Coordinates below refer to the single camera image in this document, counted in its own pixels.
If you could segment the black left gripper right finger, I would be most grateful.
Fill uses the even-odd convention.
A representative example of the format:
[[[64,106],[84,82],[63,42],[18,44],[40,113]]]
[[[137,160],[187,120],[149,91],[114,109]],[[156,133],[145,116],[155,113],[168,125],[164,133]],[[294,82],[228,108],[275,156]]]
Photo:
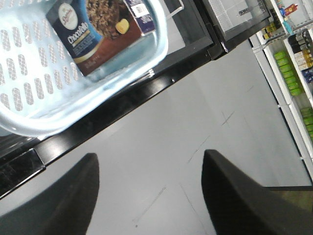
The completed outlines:
[[[201,189],[218,235],[311,235],[313,187],[265,187],[220,152],[203,155]]]

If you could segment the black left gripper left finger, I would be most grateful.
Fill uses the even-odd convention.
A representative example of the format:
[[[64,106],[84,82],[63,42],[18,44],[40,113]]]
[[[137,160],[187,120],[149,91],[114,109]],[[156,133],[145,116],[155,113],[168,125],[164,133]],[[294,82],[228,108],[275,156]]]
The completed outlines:
[[[86,154],[36,197],[0,217],[2,235],[85,235],[99,192],[99,161]]]

